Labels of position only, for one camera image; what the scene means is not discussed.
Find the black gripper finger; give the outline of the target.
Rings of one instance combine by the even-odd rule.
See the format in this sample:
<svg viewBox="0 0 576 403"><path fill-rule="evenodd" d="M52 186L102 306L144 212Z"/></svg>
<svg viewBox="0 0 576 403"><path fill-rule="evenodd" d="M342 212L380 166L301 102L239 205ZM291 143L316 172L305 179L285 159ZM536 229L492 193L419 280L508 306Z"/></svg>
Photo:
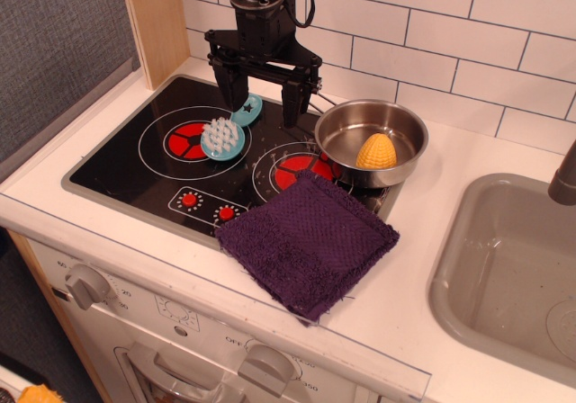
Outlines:
<svg viewBox="0 0 576 403"><path fill-rule="evenodd" d="M248 98L248 76L240 71L237 64L218 58L211 65L225 104L232 111L238 111Z"/></svg>
<svg viewBox="0 0 576 403"><path fill-rule="evenodd" d="M311 88L307 83L287 81L283 84L283 125L286 128L295 127L299 116L308 111Z"/></svg>

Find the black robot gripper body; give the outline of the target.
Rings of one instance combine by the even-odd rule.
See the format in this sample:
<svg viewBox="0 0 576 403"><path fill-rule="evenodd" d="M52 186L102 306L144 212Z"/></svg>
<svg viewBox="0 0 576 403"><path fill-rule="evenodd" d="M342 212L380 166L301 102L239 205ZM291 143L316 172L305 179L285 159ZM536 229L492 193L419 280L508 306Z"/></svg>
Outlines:
<svg viewBox="0 0 576 403"><path fill-rule="evenodd" d="M270 13L236 11L235 30L209 30L209 64L218 58L237 64L247 78L283 85L287 81L321 88L320 56L296 40L296 24L284 8Z"/></svg>

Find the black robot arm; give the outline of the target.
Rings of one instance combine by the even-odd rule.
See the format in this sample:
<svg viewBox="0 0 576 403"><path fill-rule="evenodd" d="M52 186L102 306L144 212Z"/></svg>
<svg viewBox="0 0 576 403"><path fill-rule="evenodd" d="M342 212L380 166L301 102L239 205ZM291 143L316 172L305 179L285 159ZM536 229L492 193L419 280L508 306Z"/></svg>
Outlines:
<svg viewBox="0 0 576 403"><path fill-rule="evenodd" d="M254 77L282 87L283 123L297 124L308 110L312 94L321 87L322 59L296 40L296 30L311 25L315 0L304 22L296 17L296 0L229 0L235 30L209 30L209 64L225 104L241 109L248 98L248 79Z"/></svg>

